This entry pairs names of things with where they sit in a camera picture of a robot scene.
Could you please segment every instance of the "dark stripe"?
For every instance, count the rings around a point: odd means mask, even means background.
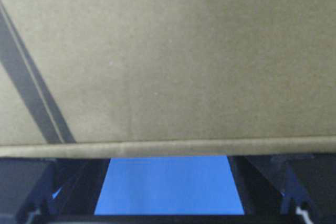
[[[12,31],[16,36],[17,42],[20,44],[20,47],[24,53],[23,57],[25,57],[26,62],[30,66],[30,70],[33,72],[37,85],[39,86],[39,89],[44,96],[45,102],[47,103],[49,111],[54,119],[54,123],[57,125],[62,138],[66,143],[75,143],[74,137],[72,136],[60,109],[53,99],[53,96],[51,95],[46,83],[44,82],[36,65],[34,64],[33,59],[31,58],[4,7],[3,10],[7,20],[11,25]],[[61,143],[61,140],[59,139],[55,127],[45,108],[45,105],[40,95],[38,94],[37,88],[28,71],[28,68],[15,44],[14,39],[12,38],[11,32],[9,31],[9,28],[6,25],[6,21],[2,15],[0,17],[0,61],[6,69],[20,96],[24,100],[28,110],[33,116],[36,124],[38,125],[47,142],[58,144]]]

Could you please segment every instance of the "cardboard surface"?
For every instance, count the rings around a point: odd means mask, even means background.
[[[0,155],[336,150],[334,0],[2,2]]]

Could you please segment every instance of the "blue panel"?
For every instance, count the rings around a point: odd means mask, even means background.
[[[226,156],[114,158],[96,214],[243,214],[243,208]]]

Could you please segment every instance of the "metal frame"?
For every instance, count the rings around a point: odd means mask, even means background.
[[[228,159],[243,204],[243,216],[94,216],[109,159],[3,158],[0,223],[336,223],[335,156]],[[52,194],[59,188],[62,190],[53,199]]]

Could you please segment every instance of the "brown cardboard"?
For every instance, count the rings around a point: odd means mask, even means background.
[[[336,150],[335,0],[2,2],[71,133],[1,66],[2,156]]]

